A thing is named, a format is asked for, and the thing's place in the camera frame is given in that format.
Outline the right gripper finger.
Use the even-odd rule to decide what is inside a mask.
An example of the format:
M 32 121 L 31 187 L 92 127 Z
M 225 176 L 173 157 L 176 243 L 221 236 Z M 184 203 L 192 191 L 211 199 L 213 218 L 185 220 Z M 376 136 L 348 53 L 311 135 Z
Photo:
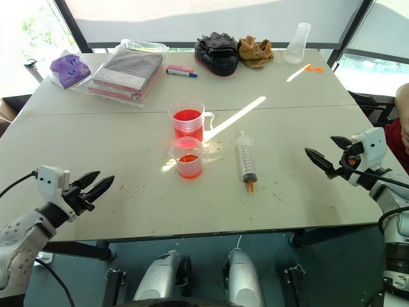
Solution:
M 351 141 L 343 136 L 331 136 L 331 140 L 342 150 L 347 150 L 351 146 Z
M 334 177 L 336 175 L 336 170 L 334 169 L 333 164 L 326 160 L 323 154 L 311 148 L 305 148 L 305 153 L 313 164 L 324 171 L 327 177 Z

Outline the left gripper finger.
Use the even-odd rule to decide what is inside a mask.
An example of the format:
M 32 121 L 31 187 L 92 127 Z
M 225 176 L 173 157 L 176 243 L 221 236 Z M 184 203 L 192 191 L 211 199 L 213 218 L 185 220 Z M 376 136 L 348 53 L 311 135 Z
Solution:
M 81 191 L 87 188 L 94 180 L 99 176 L 100 171 L 91 171 L 83 176 L 79 177 L 77 180 L 70 184 L 70 188 L 74 191 Z
M 85 200 L 88 203 L 93 203 L 96 199 L 101 197 L 114 182 L 115 176 L 109 176 L 99 181 L 91 190 L 85 195 Z

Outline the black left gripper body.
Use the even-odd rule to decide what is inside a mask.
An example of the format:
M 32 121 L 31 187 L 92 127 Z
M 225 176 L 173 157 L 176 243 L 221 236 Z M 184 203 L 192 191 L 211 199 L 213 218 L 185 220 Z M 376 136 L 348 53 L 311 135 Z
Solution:
M 93 193 L 91 191 L 82 192 L 82 189 L 75 185 L 70 185 L 67 191 L 63 191 L 62 197 L 77 216 L 85 211 L 91 212 L 95 208 L 92 204 L 94 202 Z

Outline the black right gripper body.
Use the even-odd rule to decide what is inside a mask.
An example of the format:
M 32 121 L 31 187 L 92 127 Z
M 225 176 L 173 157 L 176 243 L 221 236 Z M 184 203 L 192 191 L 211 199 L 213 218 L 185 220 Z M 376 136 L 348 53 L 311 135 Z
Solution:
M 349 149 L 343 150 L 343 154 L 339 161 L 340 167 L 336 169 L 336 175 L 334 177 L 329 177 L 329 179 L 341 177 L 345 180 L 349 180 L 361 162 L 360 155 L 362 153 L 364 153 L 362 142 L 355 144 L 351 143 Z

